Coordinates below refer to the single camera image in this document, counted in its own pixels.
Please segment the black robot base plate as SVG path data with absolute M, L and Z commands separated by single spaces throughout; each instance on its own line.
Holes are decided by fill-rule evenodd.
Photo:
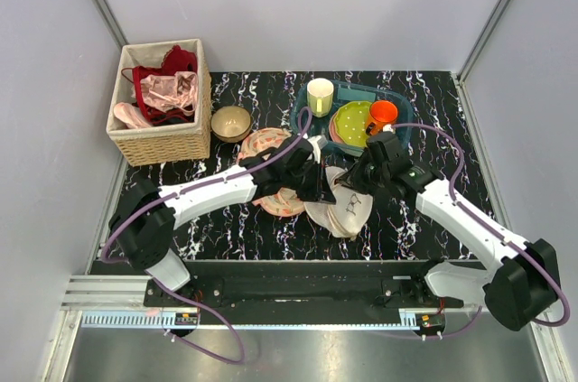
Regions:
M 239 302 L 363 302 L 390 308 L 459 309 L 425 285 L 434 261 L 197 261 L 177 293 L 212 308 Z

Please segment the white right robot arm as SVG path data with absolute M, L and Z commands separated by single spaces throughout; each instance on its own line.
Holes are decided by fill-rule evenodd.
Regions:
M 434 263 L 409 286 L 418 305 L 461 300 L 485 307 L 502 326 L 519 331 L 552 304 L 567 302 L 557 255 L 548 242 L 530 242 L 502 227 L 464 199 L 442 173 L 412 161 L 394 134 L 370 137 L 363 154 L 337 181 L 373 198 L 414 204 L 481 262 L 480 269 Z

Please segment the white mesh cylindrical laundry bag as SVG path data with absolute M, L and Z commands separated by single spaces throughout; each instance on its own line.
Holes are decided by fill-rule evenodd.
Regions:
M 327 180 L 336 199 L 335 204 L 305 202 L 304 210 L 317 225 L 330 231 L 334 238 L 354 240 L 367 223 L 373 209 L 373 197 L 337 183 L 345 170 L 337 166 L 326 168 Z

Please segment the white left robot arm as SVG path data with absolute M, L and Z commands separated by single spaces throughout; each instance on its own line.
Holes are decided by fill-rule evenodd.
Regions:
M 292 135 L 277 148 L 248 157 L 224 172 L 180 185 L 137 184 L 128 203 L 117 207 L 101 260 L 112 264 L 109 250 L 117 243 L 124 260 L 163 286 L 174 305 L 188 304 L 195 284 L 182 259 L 171 249 L 173 232 L 183 224 L 229 205 L 250 203 L 292 190 L 303 202 L 334 204 L 322 163 L 322 135 Z

